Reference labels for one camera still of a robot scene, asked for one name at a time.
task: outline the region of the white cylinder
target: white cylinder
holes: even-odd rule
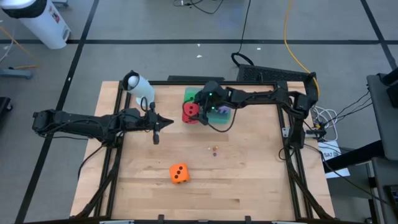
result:
[[[18,10],[27,8],[33,3],[35,3],[35,0],[3,0],[0,4],[3,9]],[[61,49],[67,45],[66,41],[71,32],[70,28],[51,0],[47,0],[41,15],[35,18],[18,19],[48,48]]]
[[[129,78],[128,84],[127,91],[136,97],[138,105],[141,104],[141,99],[143,97],[147,98],[148,106],[155,101],[155,89],[144,77],[138,74],[133,75]]]

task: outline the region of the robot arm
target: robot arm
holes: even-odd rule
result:
[[[155,113],[155,103],[150,104],[144,116],[140,115],[139,110],[130,108],[101,117],[55,110],[36,112],[33,117],[32,129],[40,136],[61,131],[96,138],[108,144],[114,142],[117,133],[126,131],[153,131],[154,144],[158,144],[159,131],[173,123],[171,119]]]
[[[316,98],[297,91],[287,91],[283,88],[274,91],[248,93],[230,87],[224,89],[217,82],[210,81],[195,95],[193,103],[199,105],[200,109],[197,114],[190,116],[190,119],[199,120],[202,124],[207,125],[207,113],[218,109],[220,106],[240,109],[247,105],[280,105],[287,114],[294,118],[293,126],[290,128],[288,145],[303,148],[305,138],[303,122],[307,118],[310,108],[316,102]]]

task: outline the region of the red die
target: red die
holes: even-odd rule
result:
[[[199,105],[196,103],[185,103],[182,111],[182,121],[188,124],[196,124],[199,121],[189,119],[190,116],[195,116],[199,113]]]

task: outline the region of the wooden tabletop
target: wooden tabletop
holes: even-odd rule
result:
[[[302,83],[288,84],[289,90],[304,92]],[[186,87],[154,86],[156,112],[174,120],[174,124],[161,130],[159,145],[153,145],[152,133],[126,133],[112,219],[155,220],[163,214],[166,220],[243,220],[246,215],[252,220],[294,220],[286,164],[278,158],[282,138],[277,107],[256,105],[240,109],[234,126],[227,133],[217,133],[208,126],[182,122]],[[271,86],[231,87],[272,90]],[[96,116],[113,113],[117,91],[118,82],[103,82]],[[139,108],[134,97],[130,108]],[[216,126],[224,129],[229,124]],[[305,143],[318,147],[313,139],[306,139]],[[99,146],[97,140],[90,139],[86,156]],[[218,146],[217,156],[208,150],[214,146]],[[105,149],[83,167],[71,215],[80,212],[98,189],[104,152]],[[334,216],[319,153],[305,147],[301,154],[308,189]],[[187,164],[191,181],[172,184],[169,167],[181,162]],[[302,194],[299,189],[297,192],[305,216]],[[105,213],[107,199],[108,192],[101,214]]]

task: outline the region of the gray floor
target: gray floor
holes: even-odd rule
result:
[[[93,0],[69,0],[61,15],[79,39]],[[218,2],[205,0],[211,10]],[[226,0],[214,15],[194,8],[173,7],[172,0],[100,0],[88,39],[240,39],[248,1]],[[252,0],[245,39],[282,39],[288,0]],[[384,38],[398,40],[396,0],[368,0]],[[13,21],[1,14],[2,26],[12,30]],[[17,39],[35,39],[15,22]],[[360,0],[294,1],[289,17],[288,39],[377,40]],[[0,54],[5,52],[0,46]],[[32,113],[55,108],[77,45],[49,50],[42,44],[24,44],[40,60],[31,80],[0,78],[0,95],[8,96],[14,110],[2,121],[0,132],[0,223],[12,223],[25,194],[43,139],[31,130]],[[93,114],[102,81],[120,80],[135,70],[150,80],[169,75],[219,76],[235,80],[238,69],[230,59],[238,44],[86,44],[72,80],[64,110]],[[365,94],[366,75],[387,73],[391,67],[376,45],[291,45],[301,62],[318,75],[319,106],[341,110]],[[398,45],[389,45],[398,57]],[[243,54],[256,65],[301,71],[282,44],[246,44]],[[2,68],[31,65],[17,47]],[[371,107],[338,124],[339,144],[360,147],[379,139]],[[85,141],[53,141],[26,221],[67,218],[82,162]],[[331,189],[336,216],[363,221],[369,216],[364,199],[339,195]]]

